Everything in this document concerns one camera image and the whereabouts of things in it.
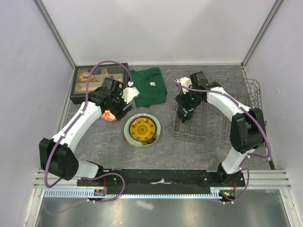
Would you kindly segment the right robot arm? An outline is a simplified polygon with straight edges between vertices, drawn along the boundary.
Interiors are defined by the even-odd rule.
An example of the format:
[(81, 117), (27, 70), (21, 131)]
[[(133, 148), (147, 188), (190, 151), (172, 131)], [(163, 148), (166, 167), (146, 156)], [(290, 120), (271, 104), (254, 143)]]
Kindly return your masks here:
[(206, 79), (204, 72), (196, 72), (189, 77), (176, 79), (181, 88), (175, 100), (178, 103), (178, 118), (185, 122), (190, 120), (194, 110), (202, 103), (215, 106), (231, 122), (231, 149), (227, 158), (217, 170), (217, 181), (228, 186), (241, 172), (241, 167), (262, 144), (270, 146), (261, 109), (251, 109), (230, 96), (217, 82)]

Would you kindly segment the yellow small plate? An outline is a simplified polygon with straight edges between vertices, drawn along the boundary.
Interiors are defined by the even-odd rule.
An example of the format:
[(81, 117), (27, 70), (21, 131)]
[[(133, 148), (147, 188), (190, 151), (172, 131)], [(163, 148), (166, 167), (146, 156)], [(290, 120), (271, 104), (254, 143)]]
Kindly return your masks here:
[(156, 123), (150, 117), (137, 117), (131, 121), (129, 126), (131, 137), (139, 142), (151, 140), (156, 135), (156, 131)]

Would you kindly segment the beige bird pattern plate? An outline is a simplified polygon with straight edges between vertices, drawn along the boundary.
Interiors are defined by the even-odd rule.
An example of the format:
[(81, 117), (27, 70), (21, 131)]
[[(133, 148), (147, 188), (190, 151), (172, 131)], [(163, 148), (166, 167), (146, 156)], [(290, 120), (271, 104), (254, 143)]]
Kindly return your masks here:
[(125, 135), (125, 140), (133, 147), (137, 148), (143, 148), (143, 147), (148, 147), (153, 144), (155, 144), (160, 138), (160, 135), (155, 134), (153, 138), (147, 140), (147, 141), (136, 141), (133, 139), (130, 135)]

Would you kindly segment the light green flower plate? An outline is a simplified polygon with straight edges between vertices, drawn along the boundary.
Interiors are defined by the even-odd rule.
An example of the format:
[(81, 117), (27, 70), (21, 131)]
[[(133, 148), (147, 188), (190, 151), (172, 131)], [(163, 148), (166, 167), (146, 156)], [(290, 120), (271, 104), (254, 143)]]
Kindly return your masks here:
[(147, 113), (139, 113), (132, 116), (124, 126), (126, 141), (138, 148), (148, 147), (155, 144), (161, 134), (159, 120)]

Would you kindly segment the white orange patterned bowl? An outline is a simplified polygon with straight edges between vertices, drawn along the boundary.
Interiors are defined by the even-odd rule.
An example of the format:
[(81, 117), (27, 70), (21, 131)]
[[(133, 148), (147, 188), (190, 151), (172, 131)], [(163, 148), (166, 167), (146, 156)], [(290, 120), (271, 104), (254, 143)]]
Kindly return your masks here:
[(116, 117), (110, 112), (110, 110), (105, 110), (101, 117), (106, 120), (106, 121), (109, 121), (109, 122), (113, 122), (113, 121), (116, 121)]

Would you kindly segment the dark green mug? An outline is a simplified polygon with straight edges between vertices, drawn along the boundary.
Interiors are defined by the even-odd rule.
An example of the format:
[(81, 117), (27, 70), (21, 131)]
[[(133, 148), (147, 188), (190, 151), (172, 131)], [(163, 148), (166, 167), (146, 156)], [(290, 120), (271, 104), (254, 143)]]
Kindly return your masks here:
[(181, 106), (178, 107), (178, 118), (181, 120), (182, 123), (184, 123), (187, 120), (190, 120), (193, 117), (195, 108), (192, 108), (190, 110), (186, 110), (182, 108)]

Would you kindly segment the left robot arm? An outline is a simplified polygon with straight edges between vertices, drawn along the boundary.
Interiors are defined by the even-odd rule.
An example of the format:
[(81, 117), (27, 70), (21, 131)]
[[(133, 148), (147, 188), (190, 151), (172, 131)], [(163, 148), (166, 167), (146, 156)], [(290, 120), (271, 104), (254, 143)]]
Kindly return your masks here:
[(104, 181), (100, 166), (90, 161), (79, 161), (74, 151), (89, 127), (105, 111), (121, 120), (134, 108), (131, 103), (139, 96), (132, 82), (126, 88), (113, 77), (105, 78), (103, 84), (86, 94), (85, 101), (71, 120), (51, 139), (43, 138), (39, 143), (40, 165), (45, 176), (53, 174), (66, 181), (84, 177), (93, 185)]

